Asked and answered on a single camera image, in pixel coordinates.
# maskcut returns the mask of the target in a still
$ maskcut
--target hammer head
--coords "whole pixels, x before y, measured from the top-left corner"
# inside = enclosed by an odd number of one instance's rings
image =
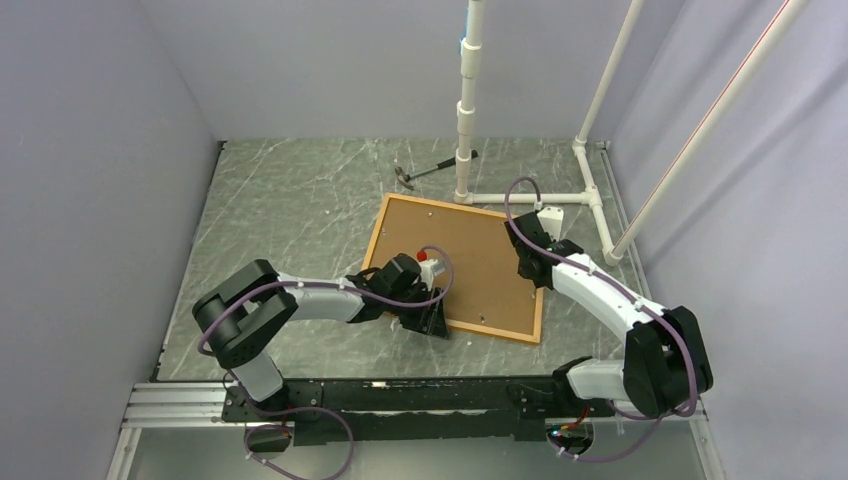
[[[403,172],[403,168],[395,167],[395,175],[398,177],[398,183],[408,188],[409,190],[415,190],[415,187],[409,183],[409,175]]]

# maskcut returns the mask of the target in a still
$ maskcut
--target hammer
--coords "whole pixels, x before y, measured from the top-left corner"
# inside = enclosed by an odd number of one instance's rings
[[[471,158],[477,158],[477,150],[471,150]],[[408,173],[404,173],[403,168],[398,166],[398,167],[395,167],[395,175],[398,176],[398,182],[400,182],[401,185],[403,185],[404,187],[406,187],[410,190],[415,190],[415,187],[412,186],[412,183],[410,183],[410,182],[412,182],[416,178],[423,177],[424,175],[428,175],[428,174],[433,173],[437,170],[452,167],[454,165],[456,165],[456,157],[455,156],[445,160],[444,162],[437,163],[436,166],[433,167],[433,168],[429,168],[427,170],[424,170],[423,172],[413,173],[412,175],[410,175]]]

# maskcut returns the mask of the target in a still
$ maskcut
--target wooden frame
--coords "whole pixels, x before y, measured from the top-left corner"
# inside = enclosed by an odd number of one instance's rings
[[[380,205],[380,211],[377,214],[377,221],[374,226],[374,231],[371,234],[371,239],[368,242],[368,250],[365,253],[365,260],[362,264],[362,269],[366,269],[371,267],[371,261],[374,257],[374,252],[377,248],[377,241],[380,239],[380,233],[382,230],[382,225],[384,223],[386,212],[389,208],[389,203],[392,201],[405,201],[405,202],[414,202],[423,205],[431,205],[437,208],[445,208],[452,210],[459,210],[463,212],[474,213],[478,215],[488,215],[491,217],[496,217],[502,220],[506,220],[506,214],[500,212],[492,212],[489,210],[483,210],[474,207],[468,207],[465,205],[456,205],[453,203],[447,202],[439,202],[436,200],[429,200],[426,198],[418,198],[418,197],[410,197],[406,195],[400,195],[396,193],[389,193],[383,197],[383,203]],[[524,334],[519,332],[513,332],[510,330],[504,330],[500,328],[488,327],[485,325],[478,325],[475,323],[458,321],[458,320],[447,320],[447,324],[449,327],[457,330],[464,330],[467,332],[473,333],[481,333],[484,335],[491,335],[494,337],[506,338],[509,340],[515,340],[523,343],[535,344],[538,345],[542,340],[542,311],[543,311],[543,301],[544,301],[544,289],[538,288],[535,291],[535,304],[534,304],[534,314],[533,314],[533,333],[532,334]]]

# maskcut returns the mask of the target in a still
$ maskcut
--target cork board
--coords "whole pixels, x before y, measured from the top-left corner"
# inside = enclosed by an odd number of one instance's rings
[[[505,220],[499,212],[387,194],[362,268],[382,267],[398,253],[414,257],[425,245],[439,246],[455,272],[444,302],[449,327],[538,344],[544,290],[516,272],[518,258]],[[447,275],[440,275],[436,286],[445,284]]]

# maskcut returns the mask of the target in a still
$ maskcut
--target horizontal pipe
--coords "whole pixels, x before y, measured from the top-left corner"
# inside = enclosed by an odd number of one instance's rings
[[[470,194],[471,203],[503,203],[504,194],[502,193],[474,193]],[[587,203],[587,195],[585,193],[543,193],[543,203]],[[535,193],[513,193],[509,196],[509,203],[515,204],[533,204],[536,203]]]

